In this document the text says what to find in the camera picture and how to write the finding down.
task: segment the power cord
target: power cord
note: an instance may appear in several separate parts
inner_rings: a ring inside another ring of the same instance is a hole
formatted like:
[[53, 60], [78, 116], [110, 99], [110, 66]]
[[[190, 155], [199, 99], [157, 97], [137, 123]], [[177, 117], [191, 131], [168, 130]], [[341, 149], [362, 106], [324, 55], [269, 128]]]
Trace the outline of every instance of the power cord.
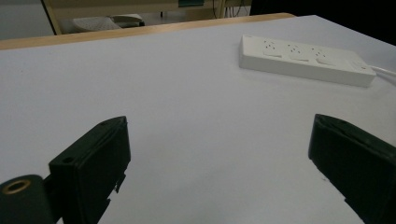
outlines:
[[392, 77], [396, 77], [396, 73], [395, 72], [392, 72], [392, 71], [389, 71], [388, 69], [385, 69], [385, 68], [381, 68], [381, 67], [377, 67], [377, 66], [372, 66], [372, 65], [369, 65], [375, 72], [378, 72], [378, 73], [382, 73], [382, 74], [384, 74], [384, 75], [389, 75], [389, 76], [392, 76]]

